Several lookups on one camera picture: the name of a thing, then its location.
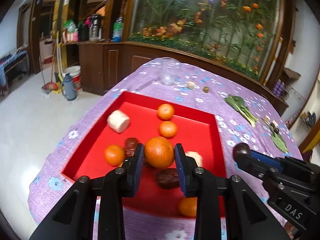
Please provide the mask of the pale sugarcane chunk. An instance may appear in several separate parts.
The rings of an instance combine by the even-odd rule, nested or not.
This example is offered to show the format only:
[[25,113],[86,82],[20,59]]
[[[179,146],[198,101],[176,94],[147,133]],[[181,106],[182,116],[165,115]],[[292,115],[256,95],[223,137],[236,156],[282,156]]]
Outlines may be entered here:
[[187,87],[188,89],[193,90],[195,88],[195,83],[193,81],[188,81]]
[[108,126],[117,133],[122,133],[128,128],[130,124],[130,118],[120,110],[113,111],[108,119]]
[[203,166],[203,157],[200,154],[198,154],[197,152],[188,151],[185,153],[185,155],[188,157],[194,158],[198,167]]

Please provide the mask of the dark round passion fruit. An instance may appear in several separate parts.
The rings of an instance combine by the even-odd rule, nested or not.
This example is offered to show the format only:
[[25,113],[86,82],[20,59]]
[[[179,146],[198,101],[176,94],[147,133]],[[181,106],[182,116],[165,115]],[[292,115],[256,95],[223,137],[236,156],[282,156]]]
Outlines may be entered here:
[[251,155],[251,150],[248,144],[241,142],[233,147],[233,159],[238,161],[243,155]]

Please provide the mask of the dark red date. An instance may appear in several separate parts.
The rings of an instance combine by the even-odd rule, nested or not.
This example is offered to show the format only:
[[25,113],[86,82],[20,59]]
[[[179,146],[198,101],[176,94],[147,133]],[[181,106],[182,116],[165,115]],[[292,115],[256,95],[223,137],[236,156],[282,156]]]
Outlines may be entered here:
[[175,168],[166,168],[156,174],[156,182],[160,188],[173,189],[180,186],[180,180]]

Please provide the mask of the small orange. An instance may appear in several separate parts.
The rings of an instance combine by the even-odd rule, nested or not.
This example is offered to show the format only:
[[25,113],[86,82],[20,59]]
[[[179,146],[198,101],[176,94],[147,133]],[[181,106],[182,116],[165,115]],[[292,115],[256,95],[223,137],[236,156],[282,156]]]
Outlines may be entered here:
[[114,144],[107,146],[104,156],[108,164],[112,166],[119,166],[125,160],[126,153],[121,146]]

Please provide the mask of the large green leaf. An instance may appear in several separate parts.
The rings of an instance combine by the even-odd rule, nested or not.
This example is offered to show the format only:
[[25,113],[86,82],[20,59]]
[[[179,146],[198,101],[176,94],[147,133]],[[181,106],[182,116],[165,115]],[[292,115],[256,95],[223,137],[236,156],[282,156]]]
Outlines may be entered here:
[[288,153],[289,150],[286,146],[286,143],[282,136],[280,135],[280,132],[278,134],[274,133],[273,130],[275,129],[272,125],[269,127],[271,131],[271,139],[273,143],[276,145],[276,147],[283,153]]

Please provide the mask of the purple floral tablecloth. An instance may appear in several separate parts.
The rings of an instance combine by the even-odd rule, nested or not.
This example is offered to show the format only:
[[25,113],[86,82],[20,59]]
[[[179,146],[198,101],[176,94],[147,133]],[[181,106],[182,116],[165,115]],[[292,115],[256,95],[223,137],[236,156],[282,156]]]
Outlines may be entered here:
[[191,64],[182,63],[174,84],[160,82],[161,59],[141,65],[107,92],[48,155],[30,185],[28,204],[37,229],[32,239],[97,239],[99,216],[116,206],[101,196],[85,202],[89,215],[75,207],[84,194],[87,176],[91,183],[114,171],[104,156],[110,145],[123,146],[130,137],[146,143],[159,135],[158,107],[174,108],[177,133],[171,145],[197,152],[202,166],[218,177],[234,174],[255,192],[260,204],[268,194],[257,178],[238,168],[233,147],[241,142],[262,157],[293,157],[300,151],[285,123],[272,105],[253,91]]

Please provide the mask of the red tray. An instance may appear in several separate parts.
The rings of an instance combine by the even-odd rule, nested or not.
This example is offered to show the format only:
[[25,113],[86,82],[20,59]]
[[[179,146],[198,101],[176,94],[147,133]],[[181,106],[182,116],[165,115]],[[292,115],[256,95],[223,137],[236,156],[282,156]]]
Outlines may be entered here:
[[114,169],[105,157],[107,147],[125,147],[127,139],[135,138],[144,145],[145,165],[136,195],[125,198],[124,206],[152,215],[181,217],[178,206],[184,197],[183,192],[179,187],[163,189],[156,179],[160,170],[175,168],[174,146],[180,143],[185,152],[198,153],[202,157],[201,166],[218,177],[226,176],[226,168],[217,118],[213,114],[173,103],[171,122],[176,125],[176,133],[169,139],[156,142],[163,123],[158,108],[164,103],[145,95],[121,93],[85,133],[62,174],[71,181],[81,176],[103,177]]

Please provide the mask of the green bok choy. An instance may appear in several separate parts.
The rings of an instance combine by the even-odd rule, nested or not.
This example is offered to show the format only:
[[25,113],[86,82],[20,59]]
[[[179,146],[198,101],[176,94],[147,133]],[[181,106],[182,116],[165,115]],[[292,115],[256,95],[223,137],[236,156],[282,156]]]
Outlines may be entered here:
[[243,118],[245,118],[250,125],[255,128],[255,123],[258,119],[249,111],[243,98],[235,95],[228,95],[225,102],[237,111]]

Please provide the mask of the small green fruit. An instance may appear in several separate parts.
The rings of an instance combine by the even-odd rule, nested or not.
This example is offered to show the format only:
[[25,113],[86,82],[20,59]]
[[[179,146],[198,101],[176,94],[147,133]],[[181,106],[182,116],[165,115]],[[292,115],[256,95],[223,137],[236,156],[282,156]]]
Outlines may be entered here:
[[203,91],[204,91],[205,93],[209,93],[209,87],[204,86],[204,87],[203,87]]

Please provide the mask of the grey thermos jug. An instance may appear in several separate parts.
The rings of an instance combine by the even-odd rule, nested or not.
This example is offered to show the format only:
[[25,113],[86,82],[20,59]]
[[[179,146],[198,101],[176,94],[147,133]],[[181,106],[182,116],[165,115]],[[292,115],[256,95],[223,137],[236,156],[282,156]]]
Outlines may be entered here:
[[69,73],[65,74],[63,82],[61,83],[62,95],[66,98],[67,101],[73,101],[76,99],[76,87],[73,81],[73,78]]

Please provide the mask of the clear plastic cup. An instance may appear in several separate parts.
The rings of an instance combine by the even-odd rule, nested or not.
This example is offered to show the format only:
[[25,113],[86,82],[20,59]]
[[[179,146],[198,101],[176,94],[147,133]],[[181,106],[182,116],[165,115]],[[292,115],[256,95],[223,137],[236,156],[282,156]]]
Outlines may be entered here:
[[182,63],[177,59],[170,57],[163,57],[160,59],[161,69],[159,79],[161,84],[165,86],[172,86],[178,77],[178,72]]

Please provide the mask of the white red bucket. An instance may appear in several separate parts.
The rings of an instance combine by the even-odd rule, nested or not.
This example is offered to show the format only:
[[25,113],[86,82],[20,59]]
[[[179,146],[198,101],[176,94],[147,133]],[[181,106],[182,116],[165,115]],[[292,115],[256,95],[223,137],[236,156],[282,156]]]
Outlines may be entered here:
[[62,75],[65,77],[66,74],[69,74],[73,78],[73,82],[75,84],[76,90],[80,90],[81,85],[81,67],[80,66],[71,66],[67,67]]

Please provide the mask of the water bottle green label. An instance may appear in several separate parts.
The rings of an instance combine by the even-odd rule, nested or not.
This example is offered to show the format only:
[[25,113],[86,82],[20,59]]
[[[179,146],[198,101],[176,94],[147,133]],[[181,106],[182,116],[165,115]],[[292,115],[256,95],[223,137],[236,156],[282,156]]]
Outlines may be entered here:
[[120,16],[117,18],[117,20],[113,25],[112,42],[122,41],[123,27],[124,27],[123,17]]

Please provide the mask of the black coffee maker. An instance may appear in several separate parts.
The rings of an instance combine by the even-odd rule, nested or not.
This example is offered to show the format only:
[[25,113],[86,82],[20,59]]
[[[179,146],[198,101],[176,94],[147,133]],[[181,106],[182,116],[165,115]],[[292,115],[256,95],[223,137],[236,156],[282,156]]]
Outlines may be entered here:
[[91,16],[91,25],[89,28],[89,40],[97,41],[101,38],[101,18],[100,14],[94,14]]

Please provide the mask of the dark table with cloth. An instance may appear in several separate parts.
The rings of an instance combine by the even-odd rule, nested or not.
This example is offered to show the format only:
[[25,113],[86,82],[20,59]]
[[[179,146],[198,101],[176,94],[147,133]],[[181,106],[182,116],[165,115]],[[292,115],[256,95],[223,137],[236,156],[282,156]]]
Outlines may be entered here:
[[9,74],[30,75],[29,53],[27,50],[18,50],[15,54],[8,54],[1,62],[1,92],[9,92]]

